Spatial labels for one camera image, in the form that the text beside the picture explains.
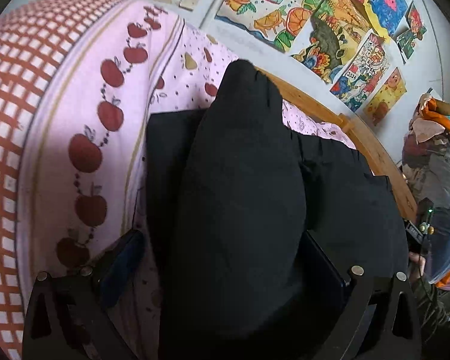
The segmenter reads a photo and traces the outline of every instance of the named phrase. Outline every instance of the black fabric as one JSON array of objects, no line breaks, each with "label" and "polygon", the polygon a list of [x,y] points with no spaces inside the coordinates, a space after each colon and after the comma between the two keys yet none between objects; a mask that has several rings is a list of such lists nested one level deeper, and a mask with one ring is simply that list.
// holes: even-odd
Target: black fabric
[{"label": "black fabric", "polygon": [[388,179],[341,142],[288,130],[281,104],[265,76],[236,61],[201,123],[202,111],[150,118],[147,217],[168,265],[161,359],[311,354],[333,319],[320,283],[304,280],[305,228],[367,274],[407,267]]}]

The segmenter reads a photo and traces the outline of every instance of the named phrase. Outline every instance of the orange fabric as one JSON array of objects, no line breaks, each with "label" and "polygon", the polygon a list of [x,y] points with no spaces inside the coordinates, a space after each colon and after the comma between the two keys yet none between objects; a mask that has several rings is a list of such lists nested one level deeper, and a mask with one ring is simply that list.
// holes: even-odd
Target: orange fabric
[{"label": "orange fabric", "polygon": [[432,120],[434,122],[437,122],[438,124],[441,124],[450,132],[450,120],[438,112],[437,110],[437,101],[434,98],[431,98],[427,104],[425,104],[425,107],[422,110],[422,117],[425,120]]},{"label": "orange fabric", "polygon": [[450,281],[450,271],[444,277],[442,277],[440,281],[435,283],[435,286],[437,286],[438,288],[445,287],[449,281]]}]

